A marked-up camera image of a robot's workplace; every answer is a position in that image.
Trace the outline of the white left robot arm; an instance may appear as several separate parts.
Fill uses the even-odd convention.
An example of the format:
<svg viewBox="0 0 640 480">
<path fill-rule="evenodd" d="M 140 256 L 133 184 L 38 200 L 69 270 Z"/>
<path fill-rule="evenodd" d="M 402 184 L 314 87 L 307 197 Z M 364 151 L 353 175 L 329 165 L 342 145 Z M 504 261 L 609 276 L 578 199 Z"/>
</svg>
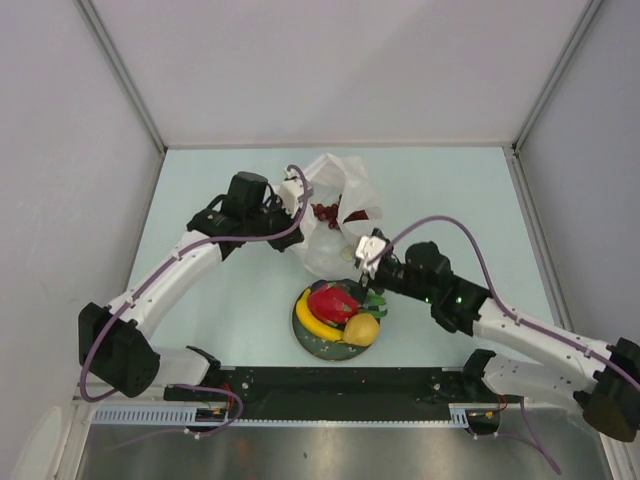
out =
<svg viewBox="0 0 640 480">
<path fill-rule="evenodd" d="M 259 174 L 238 172 L 226 193 L 192 217 L 150 274 L 105 306 L 87 304 L 78 316 L 82 399 L 96 403 L 116 393 L 135 398 L 151 386 L 187 388 L 202 400 L 214 397 L 221 376 L 211 369 L 211 356 L 195 347 L 154 350 L 150 339 L 190 288 L 235 250 L 267 243 L 283 252 L 302 242 L 300 224 L 311 194 L 296 165 L 287 167 L 278 188 Z M 90 394 L 90 375 L 109 385 L 109 393 Z"/>
</svg>

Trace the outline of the fake watermelon slice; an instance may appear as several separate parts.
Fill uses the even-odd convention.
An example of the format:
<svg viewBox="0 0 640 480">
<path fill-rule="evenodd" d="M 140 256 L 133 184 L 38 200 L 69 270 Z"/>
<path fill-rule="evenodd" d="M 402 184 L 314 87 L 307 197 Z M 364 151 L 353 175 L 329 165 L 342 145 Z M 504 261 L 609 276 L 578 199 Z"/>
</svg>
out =
<svg viewBox="0 0 640 480">
<path fill-rule="evenodd" d="M 368 313 L 380 321 L 388 313 L 381 294 L 349 279 L 314 284 L 307 305 L 321 322 L 340 329 L 356 314 Z"/>
</svg>

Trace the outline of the fake yellow banana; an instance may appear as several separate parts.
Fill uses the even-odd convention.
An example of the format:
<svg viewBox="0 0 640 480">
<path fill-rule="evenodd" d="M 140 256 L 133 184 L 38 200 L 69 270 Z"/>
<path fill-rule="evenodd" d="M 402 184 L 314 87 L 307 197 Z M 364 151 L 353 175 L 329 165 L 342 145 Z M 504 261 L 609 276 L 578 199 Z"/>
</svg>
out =
<svg viewBox="0 0 640 480">
<path fill-rule="evenodd" d="M 330 327 L 317 319 L 311 312 L 308 306 L 308 299 L 311 295 L 311 290 L 307 288 L 297 300 L 295 304 L 295 314 L 298 317 L 299 322 L 305 327 L 311 334 L 330 342 L 341 343 L 343 341 L 343 332 L 334 327 Z"/>
</svg>

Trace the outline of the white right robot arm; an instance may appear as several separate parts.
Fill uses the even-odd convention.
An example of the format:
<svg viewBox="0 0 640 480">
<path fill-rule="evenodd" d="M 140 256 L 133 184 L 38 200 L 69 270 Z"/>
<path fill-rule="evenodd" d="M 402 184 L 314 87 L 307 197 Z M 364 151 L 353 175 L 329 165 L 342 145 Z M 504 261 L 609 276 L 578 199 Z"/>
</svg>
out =
<svg viewBox="0 0 640 480">
<path fill-rule="evenodd" d="M 461 376 L 463 393 L 484 401 L 493 393 L 516 395 L 581 414 L 599 433 L 631 443 L 639 431 L 639 346 L 591 339 L 548 325 L 507 305 L 492 284 L 456 275 L 433 242 L 412 245 L 403 261 L 380 230 L 355 249 L 363 285 L 427 303 L 431 318 L 450 333 L 504 345 L 526 356 L 510 360 L 477 350 Z"/>
</svg>

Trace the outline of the white plastic bag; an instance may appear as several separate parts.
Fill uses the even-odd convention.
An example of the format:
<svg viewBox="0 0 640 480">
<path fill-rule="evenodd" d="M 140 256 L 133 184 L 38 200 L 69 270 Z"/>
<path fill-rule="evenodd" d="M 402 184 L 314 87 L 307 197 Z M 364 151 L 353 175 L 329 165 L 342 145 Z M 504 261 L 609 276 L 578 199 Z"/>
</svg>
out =
<svg viewBox="0 0 640 480">
<path fill-rule="evenodd" d="M 304 241 L 292 247 L 303 266 L 323 279 L 358 278 L 355 248 L 381 226 L 379 195 L 357 156 L 321 155 L 304 170 L 313 194 L 300 225 Z"/>
</svg>

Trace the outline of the blue ceramic plate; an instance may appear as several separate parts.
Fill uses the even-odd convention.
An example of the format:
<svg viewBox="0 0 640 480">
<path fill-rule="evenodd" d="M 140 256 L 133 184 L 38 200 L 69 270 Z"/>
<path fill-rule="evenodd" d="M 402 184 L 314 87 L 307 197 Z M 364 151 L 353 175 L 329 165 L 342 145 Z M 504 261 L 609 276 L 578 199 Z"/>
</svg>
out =
<svg viewBox="0 0 640 480">
<path fill-rule="evenodd" d="M 340 281 L 340 280 L 319 280 L 307 288 L 311 290 L 311 287 L 314 284 L 317 284 L 318 282 L 321 282 L 321 281 Z M 334 343 L 327 340 L 323 340 L 311 334 L 309 331 L 305 329 L 305 327 L 299 322 L 298 317 L 295 314 L 294 308 L 295 308 L 295 305 L 292 310 L 292 320 L 291 320 L 294 335 L 297 341 L 299 342 L 299 344 L 308 353 L 310 353 L 312 356 L 316 358 L 319 358 L 325 361 L 331 361 L 331 362 L 351 360 L 361 355 L 362 353 L 364 353 L 375 343 L 374 342 L 372 345 L 368 347 L 360 347 L 360 346 L 345 343 L 344 341 L 342 341 L 341 343 Z"/>
</svg>

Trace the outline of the fake red grapes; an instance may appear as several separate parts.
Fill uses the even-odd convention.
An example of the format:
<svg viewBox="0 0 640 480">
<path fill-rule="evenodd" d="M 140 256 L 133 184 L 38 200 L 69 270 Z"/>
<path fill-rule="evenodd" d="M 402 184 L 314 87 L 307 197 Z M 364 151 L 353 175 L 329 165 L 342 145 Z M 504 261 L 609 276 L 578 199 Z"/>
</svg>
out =
<svg viewBox="0 0 640 480">
<path fill-rule="evenodd" d="M 372 216 L 365 208 L 343 204 L 343 195 L 335 192 L 314 195 L 311 198 L 311 209 L 317 222 L 332 231 L 340 231 L 343 234 L 365 226 L 372 220 Z"/>
</svg>

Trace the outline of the fake yellow lemon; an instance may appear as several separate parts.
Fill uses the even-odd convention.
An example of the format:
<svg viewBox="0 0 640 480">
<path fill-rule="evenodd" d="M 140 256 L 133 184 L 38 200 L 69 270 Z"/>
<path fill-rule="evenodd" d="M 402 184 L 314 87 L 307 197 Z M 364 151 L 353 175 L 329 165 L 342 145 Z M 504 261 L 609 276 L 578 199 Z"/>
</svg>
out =
<svg viewBox="0 0 640 480">
<path fill-rule="evenodd" d="M 369 313 L 356 314 L 349 319 L 343 331 L 345 343 L 360 347 L 372 345 L 378 338 L 380 325 Z"/>
</svg>

